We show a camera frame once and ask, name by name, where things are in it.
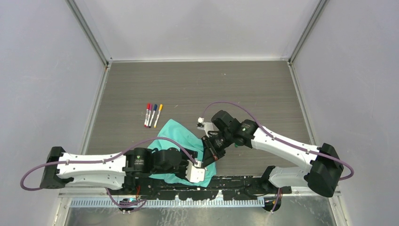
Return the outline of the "orange-tipped white pen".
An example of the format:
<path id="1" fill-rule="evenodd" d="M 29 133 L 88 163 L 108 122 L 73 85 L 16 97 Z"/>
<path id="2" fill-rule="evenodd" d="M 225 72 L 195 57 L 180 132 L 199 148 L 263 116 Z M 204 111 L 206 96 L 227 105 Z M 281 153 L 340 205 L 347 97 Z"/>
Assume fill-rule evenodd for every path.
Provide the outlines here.
<path id="1" fill-rule="evenodd" d="M 155 120 L 155 122 L 154 122 L 154 126 L 153 126 L 154 128 L 157 127 L 158 120 L 159 120 L 159 117 L 160 117 L 160 113 L 161 113 L 162 108 L 163 108 L 163 104 L 160 104 L 160 105 L 159 105 L 159 108 L 158 108 L 157 117 L 156 117 L 156 120 Z"/>

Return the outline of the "black-tipped white pen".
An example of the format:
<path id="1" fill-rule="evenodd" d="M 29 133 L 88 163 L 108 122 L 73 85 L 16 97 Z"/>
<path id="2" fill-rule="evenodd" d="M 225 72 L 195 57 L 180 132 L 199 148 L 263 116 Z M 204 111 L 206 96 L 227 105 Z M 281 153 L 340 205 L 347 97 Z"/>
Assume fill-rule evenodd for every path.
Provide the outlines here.
<path id="1" fill-rule="evenodd" d="M 150 116 L 150 119 L 149 119 L 149 123 L 148 123 L 148 127 L 149 127 L 149 128 L 151 128 L 151 126 L 152 126 L 152 122 L 153 122 L 155 113 L 156 113 L 156 111 L 157 111 L 157 108 L 158 108 L 158 105 L 157 105 L 157 104 L 154 104 L 154 105 L 153 105 L 153 108 L 152 108 L 152 113 L 151 113 L 151 116 Z"/>

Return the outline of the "red-tipped white pen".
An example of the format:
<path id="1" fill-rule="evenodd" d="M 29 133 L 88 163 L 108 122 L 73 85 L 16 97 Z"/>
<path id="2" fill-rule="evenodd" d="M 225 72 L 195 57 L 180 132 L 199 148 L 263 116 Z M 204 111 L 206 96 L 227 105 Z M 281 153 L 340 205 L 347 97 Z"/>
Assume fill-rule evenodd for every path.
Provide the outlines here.
<path id="1" fill-rule="evenodd" d="M 144 120 L 144 126 L 147 127 L 148 126 L 148 117 L 149 114 L 151 113 L 151 103 L 147 103 L 147 109 L 146 109 L 146 114 L 145 114 L 145 120 Z"/>

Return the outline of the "magenta-tipped white pen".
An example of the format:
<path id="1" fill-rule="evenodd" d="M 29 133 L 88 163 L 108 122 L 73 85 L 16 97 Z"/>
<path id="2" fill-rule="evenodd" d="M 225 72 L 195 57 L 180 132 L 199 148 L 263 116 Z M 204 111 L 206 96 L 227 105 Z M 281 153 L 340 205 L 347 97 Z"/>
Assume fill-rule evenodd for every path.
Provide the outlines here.
<path id="1" fill-rule="evenodd" d="M 149 126 L 149 120 L 152 114 L 152 103 L 148 103 L 147 105 L 147 112 L 146 112 L 146 118 L 145 118 L 145 124 L 144 126 L 147 128 Z"/>

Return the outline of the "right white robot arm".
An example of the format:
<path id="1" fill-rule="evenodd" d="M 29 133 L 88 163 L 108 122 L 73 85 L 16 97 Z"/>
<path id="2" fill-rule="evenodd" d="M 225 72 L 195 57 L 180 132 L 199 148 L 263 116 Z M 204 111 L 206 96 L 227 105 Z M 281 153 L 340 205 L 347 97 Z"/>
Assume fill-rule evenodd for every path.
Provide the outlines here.
<path id="1" fill-rule="evenodd" d="M 332 197 L 344 170 L 335 148 L 301 143 L 268 130 L 253 120 L 242 122 L 224 110 L 218 111 L 205 122 L 198 118 L 197 127 L 205 131 L 202 137 L 205 167 L 225 156 L 231 145 L 269 152 L 291 163 L 294 167 L 268 166 L 259 181 L 267 194 L 276 194 L 284 187 L 307 187 L 313 192 Z"/>

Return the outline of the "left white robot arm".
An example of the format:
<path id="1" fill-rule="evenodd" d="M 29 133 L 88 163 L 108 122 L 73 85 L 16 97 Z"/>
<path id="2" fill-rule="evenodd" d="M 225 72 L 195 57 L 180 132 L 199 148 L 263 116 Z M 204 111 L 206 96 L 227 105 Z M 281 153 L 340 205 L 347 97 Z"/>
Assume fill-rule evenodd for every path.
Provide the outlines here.
<path id="1" fill-rule="evenodd" d="M 135 148 L 122 156 L 77 155 L 62 147 L 52 147 L 44 168 L 40 188 L 60 189 L 66 186 L 95 186 L 121 190 L 125 194 L 136 191 L 136 178 L 154 174 L 174 174 L 191 183 L 205 179 L 201 162 L 193 164 L 182 150 Z"/>

